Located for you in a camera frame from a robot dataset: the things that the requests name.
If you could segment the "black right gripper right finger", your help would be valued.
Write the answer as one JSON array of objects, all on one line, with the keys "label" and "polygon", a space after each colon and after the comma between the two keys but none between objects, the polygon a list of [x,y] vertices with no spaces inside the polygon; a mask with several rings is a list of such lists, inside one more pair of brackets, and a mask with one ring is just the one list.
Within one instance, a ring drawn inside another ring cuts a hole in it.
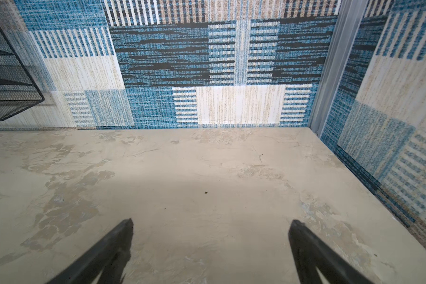
[{"label": "black right gripper right finger", "polygon": [[321,284],[320,275],[330,284],[372,283],[299,220],[291,222],[288,240],[300,283]]}]

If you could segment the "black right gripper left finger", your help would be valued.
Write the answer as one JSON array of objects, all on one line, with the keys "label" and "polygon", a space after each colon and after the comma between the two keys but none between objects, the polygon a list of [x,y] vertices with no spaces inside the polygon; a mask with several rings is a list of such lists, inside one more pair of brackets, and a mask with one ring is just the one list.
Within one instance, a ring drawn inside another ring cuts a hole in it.
[{"label": "black right gripper left finger", "polygon": [[49,283],[123,283],[124,268],[131,258],[133,227],[132,219],[123,220]]}]

